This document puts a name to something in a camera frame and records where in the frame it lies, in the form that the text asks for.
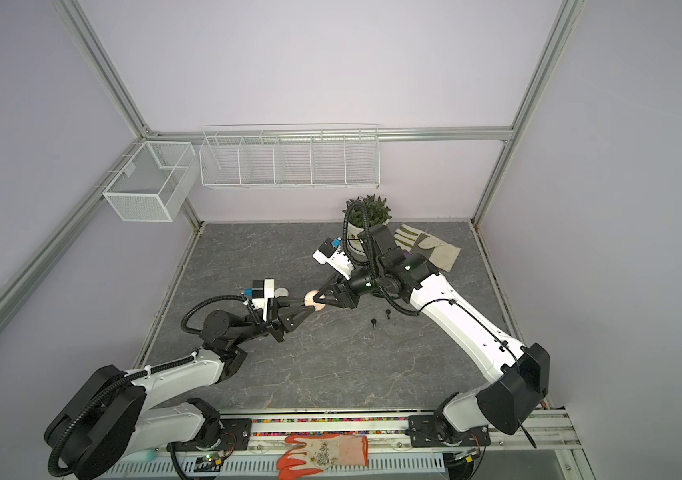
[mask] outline gray table surface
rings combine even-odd
[[[409,223],[453,245],[461,254],[447,277],[490,321],[503,326],[501,309],[485,265],[464,222]],[[210,296],[241,293],[253,280],[276,279],[291,296],[318,288],[333,272],[312,258],[340,224],[209,224],[191,256],[147,363],[186,356],[201,345],[182,332],[183,314]],[[427,316],[409,317],[384,299],[364,296],[355,310],[327,306],[305,320],[285,341],[271,336],[246,342],[240,371],[213,386],[165,402],[201,397],[213,407],[256,408],[435,408],[448,395],[485,380],[469,357]],[[202,309],[190,321],[201,326],[215,309],[245,313],[236,302]],[[376,318],[375,330],[371,319]]]

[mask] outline work glove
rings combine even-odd
[[[368,466],[368,438],[326,433],[319,436],[291,435],[287,443],[298,444],[277,461],[279,480],[295,480],[321,473],[335,465]]]
[[[449,272],[461,249],[410,225],[394,231],[394,242],[411,254],[421,254],[437,268]]]

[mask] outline white wall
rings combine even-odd
[[[481,223],[597,478],[682,478],[682,2],[591,0]]]
[[[382,142],[381,186],[298,190],[210,190],[190,200],[205,221],[311,221],[343,218],[357,195],[386,198],[397,220],[470,218],[493,165],[499,140]]]
[[[0,334],[0,478],[48,478],[48,423],[95,370],[133,366],[189,234],[103,207]]]
[[[560,0],[85,0],[152,128],[509,125]]]
[[[48,2],[0,1],[0,289],[132,141]]]
[[[131,141],[48,2],[0,2],[0,288]],[[48,423],[132,365],[189,234],[102,207],[0,334],[0,478],[47,477]]]

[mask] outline potted plant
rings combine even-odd
[[[386,206],[385,198],[381,200],[381,197],[376,198],[375,195],[368,195],[367,197],[364,198],[357,197],[356,200],[363,202],[363,204],[365,205],[365,209],[368,211],[368,216],[370,217],[371,226],[381,224],[386,225],[392,219],[392,216],[389,215],[389,212],[392,209]],[[355,199],[347,200],[346,208],[348,209],[351,203],[354,201]],[[355,208],[349,214],[349,230],[347,232],[347,235],[349,236],[350,239],[355,239],[358,238],[358,235],[360,235],[362,232],[363,212],[361,212],[359,208]],[[359,240],[351,240],[349,242],[349,247],[354,251],[355,254],[365,256],[365,252],[363,252],[363,246],[361,245]]]

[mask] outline white mesh basket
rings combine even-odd
[[[280,136],[206,134],[202,184],[217,188],[378,187],[377,132]]]
[[[104,190],[127,222],[172,222],[200,170],[189,142],[144,141]]]

